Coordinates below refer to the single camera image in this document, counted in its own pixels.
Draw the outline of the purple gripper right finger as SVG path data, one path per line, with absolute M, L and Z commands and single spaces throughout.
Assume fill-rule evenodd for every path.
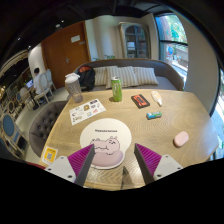
M 140 144 L 135 144 L 134 154 L 139 164 L 144 182 L 146 184 L 152 183 L 154 181 L 153 175 L 162 156 Z

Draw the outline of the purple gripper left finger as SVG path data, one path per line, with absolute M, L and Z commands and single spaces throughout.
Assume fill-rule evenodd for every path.
M 76 175 L 75 184 L 83 186 L 95 155 L 94 145 L 86 146 L 68 157 Z

